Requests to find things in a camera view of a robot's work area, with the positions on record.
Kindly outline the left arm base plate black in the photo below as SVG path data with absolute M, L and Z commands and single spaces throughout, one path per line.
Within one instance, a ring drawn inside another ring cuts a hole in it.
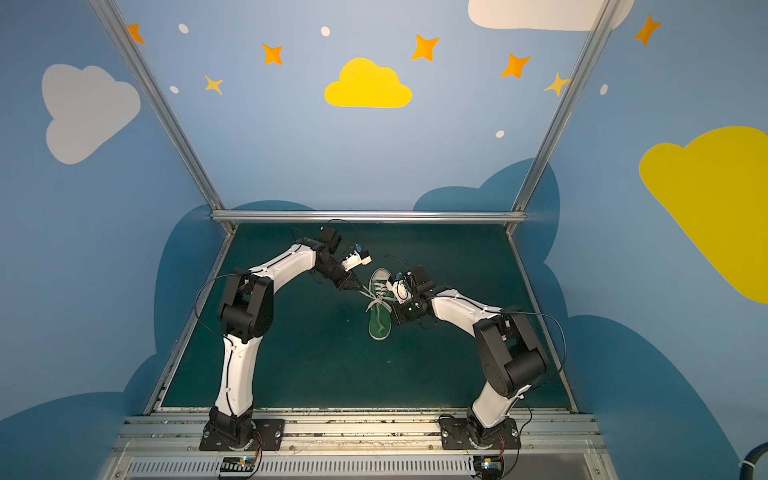
M 278 451 L 281 447 L 283 419 L 209 420 L 199 444 L 200 451 Z

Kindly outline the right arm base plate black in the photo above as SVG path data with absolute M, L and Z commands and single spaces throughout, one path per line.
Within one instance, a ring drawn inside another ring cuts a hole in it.
M 437 423 L 444 450 L 516 450 L 521 447 L 517 424 L 509 417 L 494 427 L 484 427 L 474 417 L 452 415 L 441 415 Z

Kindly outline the green canvas sneaker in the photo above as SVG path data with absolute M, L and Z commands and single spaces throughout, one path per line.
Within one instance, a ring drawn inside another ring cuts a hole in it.
M 389 280 L 390 276 L 391 273 L 387 269 L 379 268 L 371 275 L 369 285 L 377 280 Z M 374 306 L 367 312 L 370 313 L 368 324 L 369 335 L 376 341 L 385 340 L 392 331 L 392 313 L 388 313 L 380 306 Z

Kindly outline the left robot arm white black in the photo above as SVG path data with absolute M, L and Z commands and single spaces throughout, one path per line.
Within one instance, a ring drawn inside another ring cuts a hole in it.
M 317 239 L 303 237 L 265 263 L 230 274 L 217 317 L 224 345 L 220 390 L 210 411 L 213 427 L 233 437 L 250 426 L 252 383 L 258 348 L 275 317 L 275 294 L 305 272 L 315 272 L 339 290 L 361 292 L 353 269 L 371 262 L 356 244 L 342 259 L 334 257 L 341 235 L 323 227 Z

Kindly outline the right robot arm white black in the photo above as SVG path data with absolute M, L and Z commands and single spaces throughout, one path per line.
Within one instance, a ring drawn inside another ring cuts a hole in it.
M 422 267 L 391 275 L 384 286 L 398 323 L 431 316 L 475 340 L 485 385 L 469 418 L 481 432 L 500 425 L 511 407 L 552 372 L 552 361 L 526 313 L 437 286 Z

